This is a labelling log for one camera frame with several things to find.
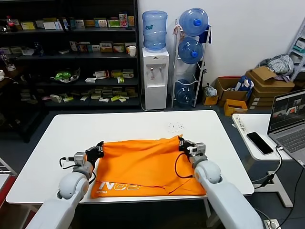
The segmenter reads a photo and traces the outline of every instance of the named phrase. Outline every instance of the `white tabletop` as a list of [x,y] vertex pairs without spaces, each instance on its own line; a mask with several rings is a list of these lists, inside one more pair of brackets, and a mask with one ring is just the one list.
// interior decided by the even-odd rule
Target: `white tabletop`
[[[181,134],[187,140],[204,142],[208,158],[218,164],[223,175],[235,184],[241,193],[249,195],[254,192],[249,176],[215,111],[61,114],[53,118],[20,172],[6,201],[19,204],[43,203],[57,192],[61,178],[72,171],[61,169],[59,158],[84,152],[102,140],[114,142],[160,139]],[[81,203],[203,198],[163,196],[91,199],[91,187],[92,185]]]
[[0,189],[3,188],[9,177],[9,174],[0,174]]
[[[267,135],[270,114],[234,114],[232,119],[235,126],[242,136],[251,156],[255,160],[279,160],[278,154],[275,152],[276,143]],[[247,133],[257,132],[258,135],[274,150],[273,153],[264,155],[261,151],[248,139]],[[280,151],[283,160],[291,160],[283,150]]]

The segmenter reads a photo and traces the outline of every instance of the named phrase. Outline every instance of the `laptop keyboard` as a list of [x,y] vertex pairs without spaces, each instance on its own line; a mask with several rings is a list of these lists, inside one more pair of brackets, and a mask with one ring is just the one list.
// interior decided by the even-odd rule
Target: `laptop keyboard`
[[305,148],[305,129],[285,135],[277,139],[290,153]]

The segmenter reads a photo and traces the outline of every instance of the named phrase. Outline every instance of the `laptop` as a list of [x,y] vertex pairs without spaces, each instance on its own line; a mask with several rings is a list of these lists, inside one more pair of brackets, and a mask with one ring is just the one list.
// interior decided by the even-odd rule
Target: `laptop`
[[305,167],[305,90],[274,98],[267,133]]

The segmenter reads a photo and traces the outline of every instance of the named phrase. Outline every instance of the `laptop screen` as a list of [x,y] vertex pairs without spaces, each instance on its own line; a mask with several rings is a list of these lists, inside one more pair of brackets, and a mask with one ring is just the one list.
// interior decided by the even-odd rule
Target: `laptop screen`
[[305,121],[305,90],[274,98],[268,133]]

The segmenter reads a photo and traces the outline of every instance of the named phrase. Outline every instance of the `power strip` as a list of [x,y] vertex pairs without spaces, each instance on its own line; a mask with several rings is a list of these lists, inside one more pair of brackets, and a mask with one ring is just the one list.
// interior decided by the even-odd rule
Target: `power strip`
[[271,219],[271,223],[272,223],[272,225],[270,225],[270,222],[268,219],[264,220],[264,225],[265,225],[266,229],[276,229],[280,225],[278,223],[277,219]]

